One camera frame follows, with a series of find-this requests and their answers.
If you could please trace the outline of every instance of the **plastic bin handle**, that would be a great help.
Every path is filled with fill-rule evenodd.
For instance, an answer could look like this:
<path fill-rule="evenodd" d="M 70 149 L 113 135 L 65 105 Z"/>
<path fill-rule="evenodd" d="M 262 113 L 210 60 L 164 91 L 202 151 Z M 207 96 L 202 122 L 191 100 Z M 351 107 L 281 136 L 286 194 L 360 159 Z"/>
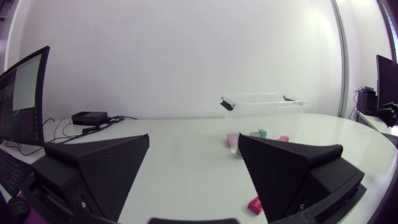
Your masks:
<path fill-rule="evenodd" d="M 286 96 L 285 96 L 285 95 L 284 95 L 284 100 L 285 100 L 285 101 L 295 101 L 295 100 L 292 100 L 292 99 L 286 98 Z"/>
<path fill-rule="evenodd" d="M 231 110 L 234 109 L 233 106 L 230 105 L 230 104 L 229 104 L 227 101 L 225 101 L 224 99 L 221 99 L 220 104 L 221 104 L 225 109 L 227 109 L 228 111 L 231 111 Z"/>

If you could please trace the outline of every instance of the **monitor screen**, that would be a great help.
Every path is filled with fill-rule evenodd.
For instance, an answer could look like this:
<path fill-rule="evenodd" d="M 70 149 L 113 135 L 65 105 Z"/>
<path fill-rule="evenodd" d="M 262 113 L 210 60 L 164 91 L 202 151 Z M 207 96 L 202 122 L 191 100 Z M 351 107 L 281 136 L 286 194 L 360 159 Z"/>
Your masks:
<path fill-rule="evenodd" d="M 376 58 L 378 108 L 380 108 L 386 103 L 398 103 L 398 64 L 380 55 L 377 55 Z"/>
<path fill-rule="evenodd" d="M 49 50 L 32 53 L 0 76 L 0 139 L 43 144 L 42 92 Z"/>

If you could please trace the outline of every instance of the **keyboard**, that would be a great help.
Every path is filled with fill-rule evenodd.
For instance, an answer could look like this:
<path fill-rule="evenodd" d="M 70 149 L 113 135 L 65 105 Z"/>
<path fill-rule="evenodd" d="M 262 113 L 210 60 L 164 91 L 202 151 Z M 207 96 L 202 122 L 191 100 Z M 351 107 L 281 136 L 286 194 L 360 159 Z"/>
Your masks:
<path fill-rule="evenodd" d="M 11 197 L 19 192 L 19 185 L 32 172 L 29 164 L 16 159 L 6 151 L 0 149 L 0 184 Z"/>

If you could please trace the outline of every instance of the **red lego brick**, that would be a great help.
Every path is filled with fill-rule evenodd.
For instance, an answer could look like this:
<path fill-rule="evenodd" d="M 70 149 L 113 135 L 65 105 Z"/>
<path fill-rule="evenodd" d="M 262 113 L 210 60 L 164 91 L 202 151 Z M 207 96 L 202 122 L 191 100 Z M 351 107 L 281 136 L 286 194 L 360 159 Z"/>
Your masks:
<path fill-rule="evenodd" d="M 239 133 L 228 133 L 226 135 L 226 142 L 229 147 L 238 146 Z"/>
<path fill-rule="evenodd" d="M 262 212 L 262 206 L 258 196 L 249 202 L 248 209 L 257 215 Z"/>
<path fill-rule="evenodd" d="M 288 137 L 288 136 L 281 136 L 280 138 L 281 138 L 281 139 L 286 139 L 287 142 L 289 141 L 289 137 Z"/>

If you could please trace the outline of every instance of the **cable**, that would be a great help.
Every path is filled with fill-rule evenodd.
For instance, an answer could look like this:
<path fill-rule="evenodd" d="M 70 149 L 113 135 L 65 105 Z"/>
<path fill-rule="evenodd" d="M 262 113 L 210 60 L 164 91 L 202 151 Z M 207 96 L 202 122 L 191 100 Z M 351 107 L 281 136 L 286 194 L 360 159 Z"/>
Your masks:
<path fill-rule="evenodd" d="M 62 141 L 62 142 L 58 142 L 57 144 L 63 144 L 63 143 L 72 141 L 72 140 L 74 140 L 74 139 L 81 138 L 81 137 L 86 136 L 86 135 L 89 135 L 89 134 L 97 133 L 97 132 L 99 132 L 99 131 L 102 131 L 102 130 L 104 130 L 104 129 L 110 127 L 112 124 L 118 123 L 118 122 L 120 122 L 120 121 L 122 121 L 122 120 L 124 120 L 124 119 L 125 119 L 125 118 L 124 118 L 123 116 L 115 116 L 115 117 L 109 118 L 109 123 L 108 123 L 107 125 L 105 125 L 105 126 L 103 126 L 103 127 L 99 127 L 99 129 L 97 129 L 97 130 L 95 130 L 95 131 L 91 131 L 91 132 L 85 133 L 85 134 L 79 134 L 79 135 L 76 135 L 76 136 L 73 136 L 73 137 L 65 137 L 65 138 L 69 138 L 69 139 L 68 139 L 68 140 L 65 140 L 65 141 Z"/>
<path fill-rule="evenodd" d="M 60 123 L 61 123 L 63 120 L 65 120 L 65 118 L 62 118 L 62 120 L 61 120 L 60 122 L 58 122 L 57 127 L 55 127 L 54 139 L 55 139 L 55 133 L 57 133 L 58 126 L 60 126 Z"/>
<path fill-rule="evenodd" d="M 48 122 L 48 121 L 50 121 L 50 120 L 52 120 L 52 121 L 54 121 L 55 122 L 55 120 L 54 119 L 52 119 L 52 118 L 49 118 L 49 119 L 46 119 L 45 121 L 44 121 L 44 123 L 43 123 L 43 126 Z"/>
<path fill-rule="evenodd" d="M 62 128 L 62 134 L 63 134 L 64 136 L 66 136 L 66 137 L 69 137 L 69 138 L 73 138 L 73 137 L 79 135 L 79 134 L 76 134 L 76 135 L 69 136 L 69 135 L 65 134 L 65 128 L 66 128 L 67 126 L 69 126 L 71 122 L 72 122 L 72 120 L 70 120 L 69 123 L 68 123 L 67 125 L 65 125 L 65 126 Z"/>
<path fill-rule="evenodd" d="M 353 115 L 353 113 L 354 113 L 354 111 L 355 111 L 355 108 L 356 108 L 357 105 L 358 105 L 358 102 L 355 100 L 355 97 L 356 97 L 356 95 L 358 94 L 358 92 L 360 91 L 360 89 L 363 88 L 363 87 L 365 87 L 365 86 L 361 86 L 361 87 L 359 87 L 358 89 L 356 89 L 356 90 L 354 91 L 355 95 L 354 95 L 354 97 L 353 97 L 353 100 L 354 100 L 354 102 L 355 102 L 355 106 L 354 106 L 353 110 L 351 111 L 351 113 L 349 114 L 348 119 L 351 119 L 351 116 Z"/>
<path fill-rule="evenodd" d="M 7 146 L 7 147 L 13 147 L 13 148 L 18 149 L 18 151 L 19 151 L 22 155 L 24 155 L 24 156 L 32 155 L 33 153 L 38 152 L 39 150 L 41 150 L 41 149 L 43 148 L 43 146 L 42 146 L 42 147 L 40 147 L 40 148 L 34 150 L 33 152 L 30 152 L 30 153 L 28 153 L 28 154 L 25 154 L 25 153 L 23 153 L 23 152 L 19 149 L 18 146 L 9 146 L 9 145 L 7 145 L 7 143 L 8 143 L 8 141 L 6 141 L 6 146 Z"/>
<path fill-rule="evenodd" d="M 130 119 L 137 119 L 137 118 L 133 118 L 133 117 L 129 117 L 129 116 L 121 116 L 121 115 L 118 115 L 118 116 L 116 116 L 116 117 L 120 117 L 120 118 L 130 118 Z"/>

